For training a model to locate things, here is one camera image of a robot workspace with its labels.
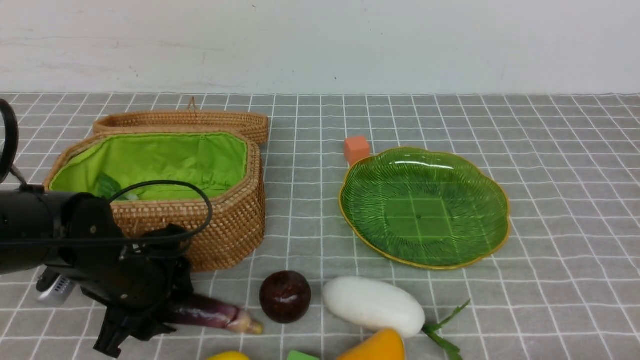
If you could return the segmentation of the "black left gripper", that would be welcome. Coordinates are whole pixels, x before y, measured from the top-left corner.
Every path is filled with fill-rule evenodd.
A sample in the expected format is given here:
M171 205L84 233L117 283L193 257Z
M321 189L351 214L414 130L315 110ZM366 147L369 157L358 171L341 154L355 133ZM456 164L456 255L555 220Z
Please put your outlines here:
M94 350L118 359L130 337L149 342L177 331L151 314L194 292L185 256L192 237L176 224L135 239L114 224L75 229L75 282L106 306Z

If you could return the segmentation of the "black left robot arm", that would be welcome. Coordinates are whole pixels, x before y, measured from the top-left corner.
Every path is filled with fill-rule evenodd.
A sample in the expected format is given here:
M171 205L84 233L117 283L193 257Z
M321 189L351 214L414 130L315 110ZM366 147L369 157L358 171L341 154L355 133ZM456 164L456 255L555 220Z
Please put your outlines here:
M1 192L1 273L45 267L106 307L94 349L111 358L133 337L149 341L175 332L158 314L174 287L189 287L190 269L176 256L185 228L169 223L128 239L108 199L46 192L39 186Z

